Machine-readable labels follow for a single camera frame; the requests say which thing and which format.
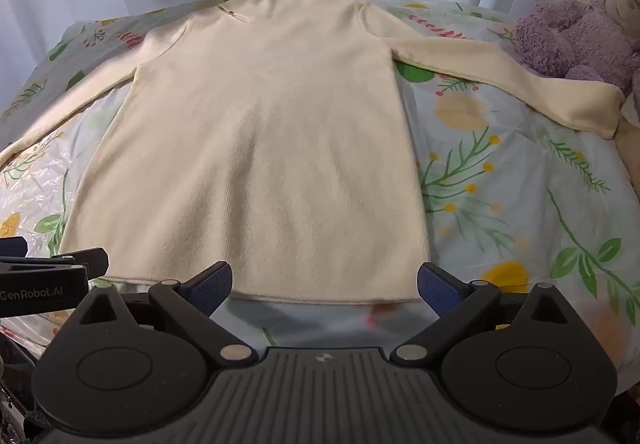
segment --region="circular pad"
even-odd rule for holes
[[[78,377],[96,390],[126,390],[145,380],[153,364],[135,348],[103,348],[85,356],[78,364]]]
[[[202,355],[170,334],[107,322],[60,335],[34,369],[31,387],[42,410],[68,432],[139,434],[180,416],[206,384]]]
[[[613,398],[616,371],[595,340],[568,327],[527,323],[471,336],[442,361],[444,386],[484,424],[517,432],[591,424]]]

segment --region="knit fabric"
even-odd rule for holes
[[[186,281],[225,259],[239,297],[418,299],[428,237],[393,58],[493,84],[574,129],[617,125],[610,84],[538,77],[361,0],[232,0],[92,72],[0,165],[135,74],[61,251],[104,247],[116,281]]]

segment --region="bed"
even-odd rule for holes
[[[424,35],[492,42],[518,59],[513,21],[504,14],[455,2],[369,1]],[[70,26],[0,115],[0,144],[10,144],[101,62],[202,5]],[[505,291],[554,283],[616,365],[618,391],[639,382],[640,204],[614,142],[562,127],[486,84],[400,62],[396,72],[433,261],[463,281],[483,278]],[[129,86],[111,90],[0,169],[0,236],[25,237],[30,256],[56,254],[82,172]],[[40,355],[67,315],[5,318],[0,330]],[[213,319],[258,350],[389,351],[436,315],[420,302],[228,299]]]

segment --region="logo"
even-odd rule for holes
[[[46,289],[22,289],[17,292],[7,292],[0,290],[0,301],[17,301],[23,299],[50,298],[52,296],[62,296],[62,287],[53,287]]]
[[[319,356],[316,356],[316,361],[320,361],[321,363],[328,363],[333,359],[335,359],[334,356],[326,352],[324,354],[320,354]]]

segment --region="metal screw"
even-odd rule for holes
[[[251,348],[246,345],[226,345],[220,355],[227,361],[242,361],[251,356]]]
[[[402,345],[396,348],[396,356],[405,361],[418,361],[427,356],[427,349],[420,345]]]

